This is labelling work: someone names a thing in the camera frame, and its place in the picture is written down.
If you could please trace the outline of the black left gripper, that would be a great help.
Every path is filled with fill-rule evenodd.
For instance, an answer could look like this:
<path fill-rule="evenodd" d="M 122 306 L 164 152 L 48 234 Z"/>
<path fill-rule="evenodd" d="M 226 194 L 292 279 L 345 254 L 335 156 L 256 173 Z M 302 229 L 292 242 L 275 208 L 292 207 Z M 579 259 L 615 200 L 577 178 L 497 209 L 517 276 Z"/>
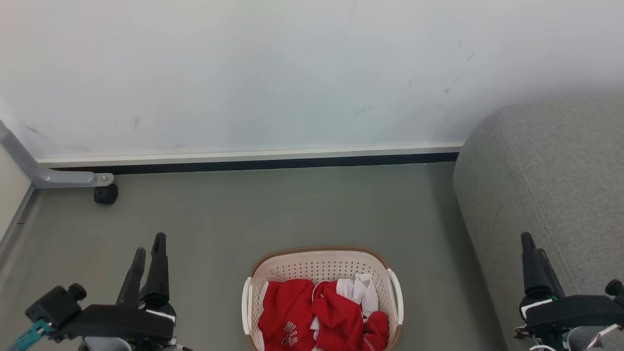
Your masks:
<path fill-rule="evenodd" d="M 136 308 L 139 301 L 148 309 L 160 309 L 169 303 L 169 258 L 166 240 L 165 233 L 156 234 L 150 252 L 148 275 L 142 289 L 140 285 L 145 269 L 146 251 L 138 248 L 118 294 L 117 305 L 89 305 L 60 324 L 49 339 L 60 343 L 65 339 L 73 340 L 78 337 L 114 337 L 168 343 L 174 336 L 174 321 Z"/>

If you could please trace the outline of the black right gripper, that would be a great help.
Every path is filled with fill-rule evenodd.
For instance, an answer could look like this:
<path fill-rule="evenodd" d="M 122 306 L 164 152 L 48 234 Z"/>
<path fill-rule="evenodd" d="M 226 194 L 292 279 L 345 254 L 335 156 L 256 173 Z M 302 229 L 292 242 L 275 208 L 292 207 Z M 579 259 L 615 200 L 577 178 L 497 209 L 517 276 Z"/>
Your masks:
<path fill-rule="evenodd" d="M 526 298 L 520 306 L 525 324 L 519 327 L 519 335 L 563 335 L 577 327 L 623 328 L 622 304 L 604 295 L 566 297 L 546 251 L 537 248 L 530 233 L 521 234 L 521 245 Z"/>

